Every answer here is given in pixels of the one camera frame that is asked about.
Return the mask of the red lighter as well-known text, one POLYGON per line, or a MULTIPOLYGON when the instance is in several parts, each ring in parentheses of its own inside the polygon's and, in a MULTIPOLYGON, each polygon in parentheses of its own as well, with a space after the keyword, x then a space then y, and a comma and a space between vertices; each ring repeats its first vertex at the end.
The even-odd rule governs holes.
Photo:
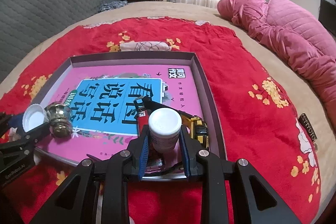
POLYGON ((149 114, 147 110, 140 110, 137 114, 137 129, 138 129, 138 136, 141 135, 143 127, 148 125, 149 114))

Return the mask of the white plastic jar lid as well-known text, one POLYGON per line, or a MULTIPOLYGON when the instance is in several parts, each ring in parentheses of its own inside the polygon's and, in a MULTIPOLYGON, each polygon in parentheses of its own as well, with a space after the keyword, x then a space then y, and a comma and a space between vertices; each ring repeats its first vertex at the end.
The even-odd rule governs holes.
POLYGON ((46 110, 40 104, 32 104, 23 114, 23 130, 29 132, 48 121, 46 110))

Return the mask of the red floral blanket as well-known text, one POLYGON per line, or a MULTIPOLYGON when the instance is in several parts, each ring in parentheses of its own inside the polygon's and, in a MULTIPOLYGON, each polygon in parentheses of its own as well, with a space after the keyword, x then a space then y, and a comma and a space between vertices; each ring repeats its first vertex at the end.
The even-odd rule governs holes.
POLYGON ((228 159, 246 158, 302 223, 319 209, 321 175, 297 111, 284 88, 229 28, 173 18, 130 18, 78 26, 57 39, 1 98, 1 110, 19 114, 66 59, 117 52, 128 42, 159 41, 174 53, 196 53, 217 106, 228 159))

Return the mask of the black and yellow watch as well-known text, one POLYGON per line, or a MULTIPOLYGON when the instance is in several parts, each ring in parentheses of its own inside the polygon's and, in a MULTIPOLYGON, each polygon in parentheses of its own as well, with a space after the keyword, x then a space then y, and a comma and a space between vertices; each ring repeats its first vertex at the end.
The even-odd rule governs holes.
MULTIPOLYGON (((136 98, 134 100, 134 105, 137 114, 140 110, 147 110, 148 114, 150 115, 154 110, 159 108, 167 107, 169 109, 173 109, 172 107, 152 101, 149 97, 136 98)), ((206 151, 209 150, 209 130, 206 122, 199 116, 191 115, 181 110, 173 110, 177 111, 182 118, 182 127, 176 143, 176 145, 178 144, 180 148, 181 161, 176 162, 170 167, 167 167, 166 163, 169 162, 169 155, 173 153, 175 148, 168 153, 159 153, 153 147, 149 131, 149 161, 147 162, 145 171, 145 176, 147 177, 163 176, 165 174, 175 172, 175 170, 178 168, 183 168, 184 171, 189 172, 191 163, 186 144, 187 139, 197 140, 203 149, 206 151)))

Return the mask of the small white pill bottle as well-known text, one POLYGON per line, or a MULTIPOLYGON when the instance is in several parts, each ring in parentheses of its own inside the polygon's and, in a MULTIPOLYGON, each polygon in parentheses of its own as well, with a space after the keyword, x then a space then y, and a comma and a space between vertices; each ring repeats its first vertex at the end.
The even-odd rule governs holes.
POLYGON ((168 153, 175 148, 182 127, 182 118, 177 111, 167 107, 154 110, 148 120, 153 147, 159 153, 168 153))

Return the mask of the beige bed sheet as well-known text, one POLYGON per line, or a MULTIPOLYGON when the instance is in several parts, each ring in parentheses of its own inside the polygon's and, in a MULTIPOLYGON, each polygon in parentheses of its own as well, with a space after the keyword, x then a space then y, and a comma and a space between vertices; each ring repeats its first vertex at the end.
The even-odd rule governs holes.
POLYGON ((317 134, 317 159, 322 179, 322 196, 317 217, 327 211, 329 203, 335 194, 335 135, 327 119, 322 103, 311 90, 308 83, 292 71, 274 53, 251 39, 242 29, 231 22, 222 19, 216 9, 171 2, 140 2, 132 3, 117 10, 102 12, 84 20, 78 21, 62 29, 56 35, 46 39, 31 50, 25 58, 1 82, 1 94, 8 93, 18 82, 19 76, 35 58, 50 47, 54 41, 64 36, 77 26, 99 25, 114 20, 137 17, 168 16, 186 20, 204 20, 217 26, 232 29, 243 46, 263 65, 275 80, 287 91, 299 113, 306 113, 315 133, 317 134))

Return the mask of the blue patterned cloth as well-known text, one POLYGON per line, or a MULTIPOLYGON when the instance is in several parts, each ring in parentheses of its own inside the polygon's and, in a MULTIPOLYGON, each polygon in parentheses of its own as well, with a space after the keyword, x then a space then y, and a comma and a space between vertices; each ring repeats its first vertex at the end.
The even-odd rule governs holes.
POLYGON ((100 7, 98 12, 110 11, 122 8, 128 4, 127 1, 112 1, 109 3, 103 3, 100 7))

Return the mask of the pink and blue book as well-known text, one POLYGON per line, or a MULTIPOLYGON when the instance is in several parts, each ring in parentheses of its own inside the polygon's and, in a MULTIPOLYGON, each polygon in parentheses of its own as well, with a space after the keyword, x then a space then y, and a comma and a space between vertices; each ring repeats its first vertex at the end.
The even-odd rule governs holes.
POLYGON ((73 133, 65 139, 50 135, 38 143, 39 150, 73 165, 87 155, 110 158, 138 136, 134 100, 140 96, 191 115, 203 115, 187 65, 71 65, 41 105, 69 105, 73 133))

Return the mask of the grey quilted headboard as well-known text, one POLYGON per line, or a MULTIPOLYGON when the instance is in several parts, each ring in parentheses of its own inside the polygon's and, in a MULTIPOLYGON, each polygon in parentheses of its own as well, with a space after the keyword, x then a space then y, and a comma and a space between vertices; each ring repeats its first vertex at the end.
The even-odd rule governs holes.
POLYGON ((1 79, 35 47, 117 0, 1 0, 1 79))

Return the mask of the black wall television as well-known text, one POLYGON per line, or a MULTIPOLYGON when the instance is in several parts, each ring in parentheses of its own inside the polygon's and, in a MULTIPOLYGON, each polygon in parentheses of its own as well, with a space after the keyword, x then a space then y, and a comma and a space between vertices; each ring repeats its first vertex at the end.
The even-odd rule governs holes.
POLYGON ((334 36, 336 34, 336 6, 326 0, 321 0, 318 20, 334 36))

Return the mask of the pink quilted duvet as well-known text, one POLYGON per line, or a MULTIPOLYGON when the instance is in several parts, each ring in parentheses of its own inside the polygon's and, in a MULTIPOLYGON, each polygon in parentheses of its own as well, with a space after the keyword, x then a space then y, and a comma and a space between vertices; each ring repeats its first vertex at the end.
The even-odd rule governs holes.
POLYGON ((310 12, 290 0, 220 0, 217 9, 310 83, 335 125, 335 40, 310 12))

